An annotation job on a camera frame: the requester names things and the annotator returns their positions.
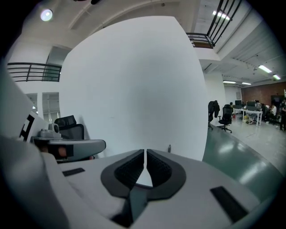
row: floor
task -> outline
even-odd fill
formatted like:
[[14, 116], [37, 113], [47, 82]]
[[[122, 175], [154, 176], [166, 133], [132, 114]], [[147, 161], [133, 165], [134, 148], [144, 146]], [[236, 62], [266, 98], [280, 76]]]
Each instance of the floor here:
[[203, 161], [245, 185], [260, 201], [274, 195], [284, 179], [276, 167], [284, 171], [277, 154], [285, 159], [286, 133], [266, 123], [248, 125], [241, 119], [233, 120], [229, 129], [232, 134], [217, 127], [208, 130]]
[[262, 121], [261, 126], [243, 123], [237, 116], [229, 126], [232, 135], [254, 149], [279, 172], [286, 176], [286, 132], [279, 130], [277, 125]]

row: black slot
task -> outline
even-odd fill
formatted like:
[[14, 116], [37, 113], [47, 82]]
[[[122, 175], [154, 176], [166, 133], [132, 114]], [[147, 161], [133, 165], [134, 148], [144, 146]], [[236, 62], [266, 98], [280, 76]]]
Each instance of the black slot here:
[[67, 170], [67, 171], [63, 171], [63, 175], [65, 177], [68, 177], [68, 176], [72, 176], [72, 175], [75, 175], [75, 174], [82, 173], [84, 171], [85, 170], [83, 168], [78, 168], [78, 169], [74, 169], [74, 170]]
[[220, 186], [212, 188], [210, 191], [233, 223], [239, 221], [248, 214], [248, 212], [224, 187]]

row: desk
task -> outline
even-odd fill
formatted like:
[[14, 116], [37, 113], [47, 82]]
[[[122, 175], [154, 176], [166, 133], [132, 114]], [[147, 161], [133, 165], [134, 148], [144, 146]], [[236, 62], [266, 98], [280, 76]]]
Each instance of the desk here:
[[261, 126], [261, 119], [262, 119], [262, 111], [252, 111], [252, 110], [244, 110], [244, 109], [233, 109], [234, 113], [236, 114], [236, 111], [243, 112], [243, 116], [242, 116], [242, 121], [243, 121], [243, 117], [244, 117], [244, 113], [249, 113], [249, 114], [257, 114], [257, 122], [256, 122], [256, 126], [258, 127], [258, 123]]

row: ceiling light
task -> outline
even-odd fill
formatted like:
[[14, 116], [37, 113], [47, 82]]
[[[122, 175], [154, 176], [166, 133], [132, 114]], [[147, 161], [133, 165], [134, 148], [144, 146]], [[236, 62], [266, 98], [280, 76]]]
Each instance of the ceiling light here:
[[235, 84], [236, 82], [233, 81], [224, 81], [225, 84]]
[[270, 69], [268, 69], [267, 67], [265, 67], [264, 65], [260, 65], [258, 66], [260, 69], [262, 69], [263, 71], [267, 72], [267, 73], [270, 73], [272, 72]]
[[276, 80], [280, 80], [281, 78], [279, 76], [277, 76], [276, 74], [273, 75], [273, 77], [276, 79]]
[[226, 14], [224, 14], [224, 13], [218, 13], [218, 17], [222, 17], [222, 18], [225, 18], [225, 19], [227, 19], [227, 20], [229, 20], [230, 18], [229, 18], [229, 16], [227, 16]]
[[49, 21], [53, 16], [53, 12], [50, 9], [45, 9], [41, 13], [41, 19], [43, 21]]

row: balcony railing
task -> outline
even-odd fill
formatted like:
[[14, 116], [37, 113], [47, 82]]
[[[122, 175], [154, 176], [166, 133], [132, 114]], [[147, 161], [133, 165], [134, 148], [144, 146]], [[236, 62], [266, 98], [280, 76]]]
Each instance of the balcony railing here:
[[214, 19], [206, 34], [187, 33], [193, 47], [214, 48], [231, 23], [242, 0], [220, 0]]
[[206, 34], [187, 33], [193, 47], [196, 48], [214, 48], [212, 40]]
[[220, 0], [214, 19], [209, 27], [207, 36], [209, 36], [215, 46], [222, 34], [231, 23], [242, 0]]
[[8, 72], [16, 82], [52, 81], [59, 82], [62, 66], [53, 64], [8, 63]]

